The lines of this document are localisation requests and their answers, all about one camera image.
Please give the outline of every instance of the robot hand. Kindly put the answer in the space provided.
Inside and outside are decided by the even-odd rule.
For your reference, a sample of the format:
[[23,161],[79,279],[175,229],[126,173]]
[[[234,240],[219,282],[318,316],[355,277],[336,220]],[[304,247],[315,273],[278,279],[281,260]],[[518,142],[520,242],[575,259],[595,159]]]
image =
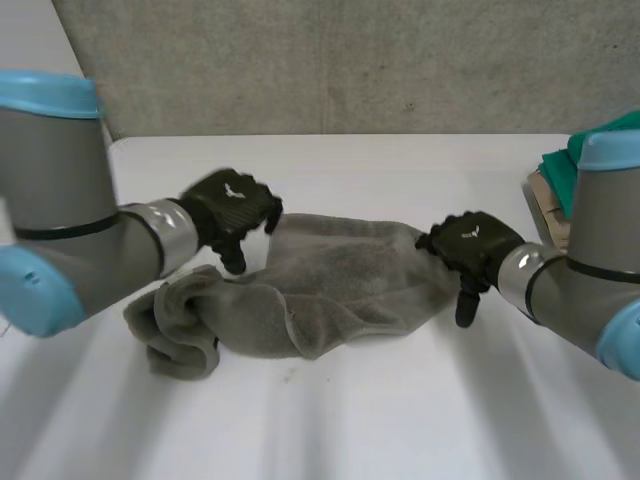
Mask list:
[[420,236],[416,248],[426,249],[450,270],[460,272],[456,324],[467,328],[475,318],[480,294],[497,286],[505,256],[523,243],[520,235],[497,218],[484,212],[467,212],[434,225],[431,232]]
[[251,175],[218,170],[189,187],[177,200],[189,212],[198,231],[199,246],[219,253],[224,267],[243,273],[246,262],[240,241],[266,221],[273,233],[282,214],[282,200]]

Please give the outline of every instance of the gray towel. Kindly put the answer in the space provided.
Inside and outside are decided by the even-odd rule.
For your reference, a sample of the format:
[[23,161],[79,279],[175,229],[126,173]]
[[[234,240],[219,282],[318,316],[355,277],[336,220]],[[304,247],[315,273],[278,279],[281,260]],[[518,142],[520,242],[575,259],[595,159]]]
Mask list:
[[451,302],[456,276],[395,222],[284,215],[267,267],[229,281],[196,268],[125,310],[153,371],[182,379],[218,364],[215,338],[258,357],[315,359],[362,335],[404,335]]

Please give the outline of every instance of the robotic arm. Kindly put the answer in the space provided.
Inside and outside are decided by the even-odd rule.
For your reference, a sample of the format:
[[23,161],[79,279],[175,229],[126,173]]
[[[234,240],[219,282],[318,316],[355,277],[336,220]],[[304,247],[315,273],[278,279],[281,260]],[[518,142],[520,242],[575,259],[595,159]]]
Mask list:
[[166,277],[205,245],[244,272],[240,241],[264,221],[271,233],[282,213],[269,188],[231,169],[177,199],[118,207],[95,84],[33,72],[0,72],[0,196],[18,240],[0,247],[0,309],[40,337]]
[[459,326],[493,286],[534,322],[640,380],[640,131],[590,136],[579,169],[566,255],[525,243],[483,212],[447,218],[416,247],[460,272]]

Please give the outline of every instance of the table surface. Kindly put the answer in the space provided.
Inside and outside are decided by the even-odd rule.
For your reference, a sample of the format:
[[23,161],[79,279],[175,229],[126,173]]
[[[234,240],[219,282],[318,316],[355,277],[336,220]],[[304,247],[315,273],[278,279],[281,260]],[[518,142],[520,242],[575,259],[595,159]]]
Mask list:
[[[111,148],[121,202],[177,195],[222,166],[288,212],[426,230],[484,209],[537,233],[521,183],[563,135],[132,138]],[[267,241],[245,243],[250,268]],[[217,262],[205,252],[192,262]],[[404,338],[322,358],[221,347],[212,376],[148,373],[121,312],[45,341],[0,339],[0,477],[7,480],[635,479],[640,390],[495,292],[468,330],[449,309]]]

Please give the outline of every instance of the green folded fabric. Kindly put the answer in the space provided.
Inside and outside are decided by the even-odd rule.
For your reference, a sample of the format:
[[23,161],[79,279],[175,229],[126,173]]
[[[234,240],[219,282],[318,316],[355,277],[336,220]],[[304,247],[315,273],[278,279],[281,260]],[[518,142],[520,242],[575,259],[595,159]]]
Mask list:
[[640,110],[628,113],[612,122],[585,132],[572,135],[567,148],[542,156],[540,173],[556,195],[567,218],[571,218],[573,191],[578,179],[578,163],[582,155],[582,145],[588,135],[596,132],[640,129]]

